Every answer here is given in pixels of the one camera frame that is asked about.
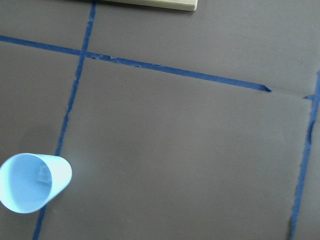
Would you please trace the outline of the clear ice cube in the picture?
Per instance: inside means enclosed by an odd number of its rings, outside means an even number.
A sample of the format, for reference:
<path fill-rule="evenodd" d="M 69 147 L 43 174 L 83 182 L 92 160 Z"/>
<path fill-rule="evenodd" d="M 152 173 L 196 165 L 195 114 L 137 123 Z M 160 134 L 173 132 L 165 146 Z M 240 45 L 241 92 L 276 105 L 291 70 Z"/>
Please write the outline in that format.
<path fill-rule="evenodd" d="M 42 184 L 51 184 L 52 176 L 50 169 L 46 165 L 41 166 L 38 170 L 36 179 Z"/>

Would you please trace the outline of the light blue cup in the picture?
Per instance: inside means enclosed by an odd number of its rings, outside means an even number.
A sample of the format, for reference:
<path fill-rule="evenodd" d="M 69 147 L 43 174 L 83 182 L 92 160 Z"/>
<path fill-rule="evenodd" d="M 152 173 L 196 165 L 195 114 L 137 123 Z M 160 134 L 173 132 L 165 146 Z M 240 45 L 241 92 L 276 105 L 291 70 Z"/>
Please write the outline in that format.
<path fill-rule="evenodd" d="M 51 184 L 37 181 L 41 166 L 51 173 Z M 71 182 L 72 168 L 60 156 L 19 153 L 0 167 L 0 202 L 9 210 L 29 214 L 40 210 Z"/>

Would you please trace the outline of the wooden cutting board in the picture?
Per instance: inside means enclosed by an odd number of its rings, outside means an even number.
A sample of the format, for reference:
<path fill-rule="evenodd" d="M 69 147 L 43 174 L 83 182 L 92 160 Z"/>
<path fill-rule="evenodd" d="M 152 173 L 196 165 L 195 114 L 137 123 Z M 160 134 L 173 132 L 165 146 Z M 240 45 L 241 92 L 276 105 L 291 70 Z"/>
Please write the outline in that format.
<path fill-rule="evenodd" d="M 198 0 L 104 0 L 103 2 L 194 12 Z"/>

